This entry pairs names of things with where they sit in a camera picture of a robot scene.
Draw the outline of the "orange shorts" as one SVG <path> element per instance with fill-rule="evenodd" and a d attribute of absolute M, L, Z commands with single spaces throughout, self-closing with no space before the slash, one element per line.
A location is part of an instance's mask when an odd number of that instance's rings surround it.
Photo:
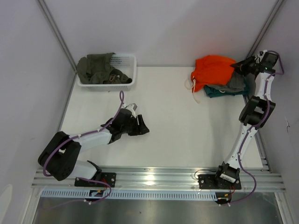
<path fill-rule="evenodd" d="M 219 55 L 199 58 L 195 62 L 194 71 L 184 82 L 185 88 L 191 91 L 193 99 L 199 104 L 195 93 L 206 85 L 226 85 L 232 77 L 232 65 L 235 63 L 234 59 Z"/>

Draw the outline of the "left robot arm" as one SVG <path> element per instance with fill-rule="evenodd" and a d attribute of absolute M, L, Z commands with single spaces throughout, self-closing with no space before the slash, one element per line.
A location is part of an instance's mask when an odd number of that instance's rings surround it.
<path fill-rule="evenodd" d="M 94 147 L 109 145 L 122 135 L 138 136 L 149 133 L 142 115 L 134 115 L 129 109 L 120 109 L 99 129 L 70 136 L 63 131 L 57 132 L 40 154 L 38 163 L 43 175 L 54 177 L 57 181 L 68 177 L 85 179 L 92 187 L 101 182 L 100 168 L 92 161 L 80 161 L 81 152 Z"/>

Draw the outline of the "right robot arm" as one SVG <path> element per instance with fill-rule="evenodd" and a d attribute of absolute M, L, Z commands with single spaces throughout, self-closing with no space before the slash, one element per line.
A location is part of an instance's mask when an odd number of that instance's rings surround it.
<path fill-rule="evenodd" d="M 277 62 L 281 62 L 277 52 L 264 50 L 231 65 L 242 76 L 254 75 L 256 90 L 241 111 L 241 126 L 229 157 L 218 167 L 213 177 L 214 185 L 220 189 L 232 189 L 237 184 L 240 171 L 244 170 L 242 160 L 251 140 L 275 109 L 276 104 L 271 100 L 271 85 L 276 73 L 273 67 Z"/>

